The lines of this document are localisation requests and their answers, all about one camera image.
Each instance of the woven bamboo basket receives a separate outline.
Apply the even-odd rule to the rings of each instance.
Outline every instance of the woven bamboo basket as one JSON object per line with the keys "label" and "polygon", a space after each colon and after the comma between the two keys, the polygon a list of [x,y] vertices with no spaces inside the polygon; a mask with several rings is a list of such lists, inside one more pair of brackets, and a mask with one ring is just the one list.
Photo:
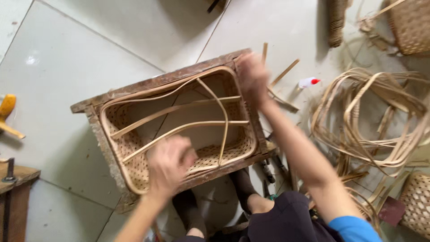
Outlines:
{"label": "woven bamboo basket", "polygon": [[[137,115],[136,118],[139,110],[156,109],[154,101],[172,99],[177,94],[191,96],[190,93],[198,88],[203,97],[201,100],[169,105],[144,117]],[[212,114],[209,119],[200,115],[208,112]],[[139,132],[139,129],[145,126],[147,130],[153,131],[151,122],[163,120],[166,115],[195,120],[170,130],[163,128],[166,125],[163,121],[157,137],[148,138]],[[245,159],[251,156],[257,147],[248,109],[238,88],[237,76],[226,66],[111,100],[101,107],[100,121],[128,188],[137,194],[145,194],[149,188],[147,151],[160,140],[174,134],[200,137],[198,142],[191,137],[199,158],[188,170],[187,179]],[[205,133],[202,127],[217,129]],[[205,146],[198,147],[201,143],[205,143]]]}
{"label": "woven bamboo basket", "polygon": [[430,239],[430,175],[418,171],[411,174],[400,201],[406,205],[400,224]]}
{"label": "woven bamboo basket", "polygon": [[430,51],[430,1],[406,0],[390,9],[389,15],[391,29],[403,55]]}

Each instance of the glue bottle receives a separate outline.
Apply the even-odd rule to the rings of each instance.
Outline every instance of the glue bottle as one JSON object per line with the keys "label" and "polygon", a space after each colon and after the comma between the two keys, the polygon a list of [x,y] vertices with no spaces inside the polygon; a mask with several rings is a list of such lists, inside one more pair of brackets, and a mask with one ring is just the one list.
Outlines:
{"label": "glue bottle", "polygon": [[306,87],[310,87],[312,85],[315,85],[315,84],[319,83],[320,81],[321,81],[320,79],[316,79],[315,77],[302,79],[298,82],[298,87],[301,89],[304,89]]}

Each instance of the hand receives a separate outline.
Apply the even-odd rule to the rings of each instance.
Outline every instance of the hand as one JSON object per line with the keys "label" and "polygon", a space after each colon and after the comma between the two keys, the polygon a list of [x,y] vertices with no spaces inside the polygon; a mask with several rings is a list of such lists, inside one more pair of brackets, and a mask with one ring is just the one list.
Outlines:
{"label": "hand", "polygon": [[148,159],[148,193],[167,201],[175,194],[187,170],[197,158],[189,138],[177,135],[161,140]]}
{"label": "hand", "polygon": [[267,94],[269,72],[261,62],[261,57],[254,53],[241,55],[236,61],[242,94],[256,107],[270,100]]}

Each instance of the blue sleeve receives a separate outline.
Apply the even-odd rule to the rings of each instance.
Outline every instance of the blue sleeve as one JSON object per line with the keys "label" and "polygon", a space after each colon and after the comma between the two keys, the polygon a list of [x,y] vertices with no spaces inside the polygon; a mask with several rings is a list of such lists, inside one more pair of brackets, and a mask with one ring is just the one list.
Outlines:
{"label": "blue sleeve", "polygon": [[329,227],[338,231],[345,242],[382,242],[373,227],[358,217],[337,217],[329,223]]}

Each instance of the person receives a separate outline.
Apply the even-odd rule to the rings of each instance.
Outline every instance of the person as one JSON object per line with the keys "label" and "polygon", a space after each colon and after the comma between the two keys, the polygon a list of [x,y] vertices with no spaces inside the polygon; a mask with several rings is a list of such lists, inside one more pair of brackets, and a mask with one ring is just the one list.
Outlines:
{"label": "person", "polygon": [[[262,198],[252,187],[248,170],[242,169],[229,174],[240,205],[251,214],[249,226],[241,231],[239,241],[381,242],[329,161],[300,128],[282,115],[278,104],[268,96],[269,74],[258,56],[253,53],[240,56],[236,63],[244,98],[270,123],[277,144],[285,152],[288,164],[304,181],[322,218],[311,217],[309,200],[298,192],[284,192],[274,201]],[[171,137],[154,148],[149,158],[149,191],[142,196],[116,242],[143,240],[196,159],[191,142],[185,137]],[[206,228],[193,193],[190,190],[181,192],[172,201],[187,230],[186,236],[175,241],[205,241]]]}

